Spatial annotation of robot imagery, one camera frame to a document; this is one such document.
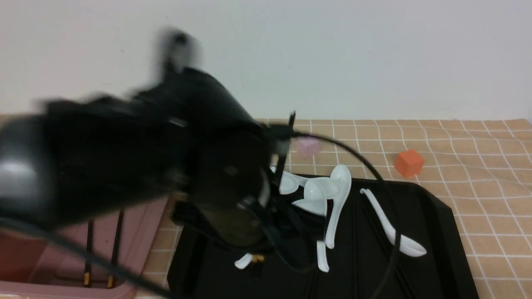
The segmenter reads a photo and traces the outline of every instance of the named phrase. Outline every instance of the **black tray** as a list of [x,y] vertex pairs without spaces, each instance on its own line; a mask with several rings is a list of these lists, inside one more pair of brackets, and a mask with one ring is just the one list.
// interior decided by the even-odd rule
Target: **black tray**
[[[420,258],[401,255],[394,279],[381,298],[478,299],[451,209],[416,184],[387,184],[395,194],[403,234],[422,244],[428,253]],[[369,298],[388,265],[392,245],[371,204],[360,194],[361,188],[370,189],[393,219],[378,183],[353,179],[336,246],[327,249],[329,273],[317,268],[296,273],[272,255],[266,257],[261,278],[251,279],[249,271],[234,266],[242,253],[218,248],[185,227],[168,272],[170,289],[193,299]],[[302,198],[302,189],[292,198]]]

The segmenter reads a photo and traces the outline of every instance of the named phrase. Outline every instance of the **checkered tablecloth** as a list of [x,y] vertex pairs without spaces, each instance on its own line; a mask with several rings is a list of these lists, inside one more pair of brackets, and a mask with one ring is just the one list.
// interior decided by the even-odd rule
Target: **checkered tablecloth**
[[[408,181],[452,208],[480,298],[532,299],[532,128],[526,120],[297,120],[295,127],[350,144],[389,180],[406,180],[394,160],[398,152],[416,149],[426,164]],[[328,176],[338,164],[348,165],[353,177],[372,178],[358,160],[329,144],[310,159],[291,152],[287,170]],[[179,232],[169,215],[162,220],[147,278],[165,284]]]

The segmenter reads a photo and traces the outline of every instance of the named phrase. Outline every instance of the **pink cube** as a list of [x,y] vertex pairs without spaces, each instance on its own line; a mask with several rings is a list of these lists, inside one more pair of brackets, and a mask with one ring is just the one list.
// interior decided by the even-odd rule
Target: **pink cube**
[[300,137],[296,140],[296,151],[305,158],[320,152],[320,141],[311,137]]

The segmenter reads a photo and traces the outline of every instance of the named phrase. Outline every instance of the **pink bin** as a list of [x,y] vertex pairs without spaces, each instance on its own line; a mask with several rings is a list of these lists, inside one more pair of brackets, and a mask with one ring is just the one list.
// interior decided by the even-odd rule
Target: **pink bin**
[[[141,273],[148,257],[167,199],[129,208],[124,213],[118,264]],[[111,259],[118,213],[94,221],[93,250]],[[86,246],[87,224],[61,232],[65,237]],[[0,233],[0,298],[21,297],[54,299],[127,299],[135,287],[117,281],[107,289],[108,273],[92,268],[92,287],[83,287],[85,261],[48,245],[44,240],[19,239]]]

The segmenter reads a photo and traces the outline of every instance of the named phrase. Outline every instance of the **white ceramic spoon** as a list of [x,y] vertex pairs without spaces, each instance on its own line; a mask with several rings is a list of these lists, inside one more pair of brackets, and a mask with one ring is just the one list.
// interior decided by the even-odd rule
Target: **white ceramic spoon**
[[332,206],[329,225],[327,226],[327,232],[325,233],[325,244],[328,248],[333,249],[338,220],[340,219],[340,214],[351,190],[351,173],[347,166],[340,164],[334,167],[330,178],[332,179],[329,181],[331,184],[335,183],[340,187],[338,194],[332,198],[334,205]]
[[244,256],[242,256],[240,258],[240,260],[235,262],[235,267],[237,267],[237,268],[239,268],[241,270],[244,270],[244,269],[246,269],[247,265],[249,265],[251,263],[252,260],[253,260],[253,254],[246,253],[246,254],[244,254]]
[[[380,223],[384,228],[384,233],[386,233],[386,237],[388,237],[388,240],[392,244],[395,243],[395,228],[392,226],[392,224],[386,217],[386,214],[384,214],[383,209],[380,207],[380,204],[373,195],[373,193],[369,189],[360,189],[360,194],[366,195],[369,202],[373,206],[375,213],[379,217]],[[401,235],[401,243],[399,246],[399,250],[402,253],[408,256],[412,256],[414,258],[427,254],[427,250],[423,246],[421,246],[421,244],[403,235]]]
[[[292,203],[310,213],[326,217],[327,216],[327,199],[323,188],[316,180],[308,180],[305,184],[304,199]],[[318,257],[318,268],[322,272],[329,272],[329,263],[327,262],[327,249],[325,242],[319,240],[316,242],[316,253]]]
[[279,186],[279,193],[290,194],[296,192],[297,185],[305,187],[306,182],[309,180],[316,180],[320,183],[323,191],[325,192],[325,198],[331,199],[340,192],[340,186],[335,181],[328,177],[317,178],[304,178],[293,173],[283,171],[281,177],[281,185]]

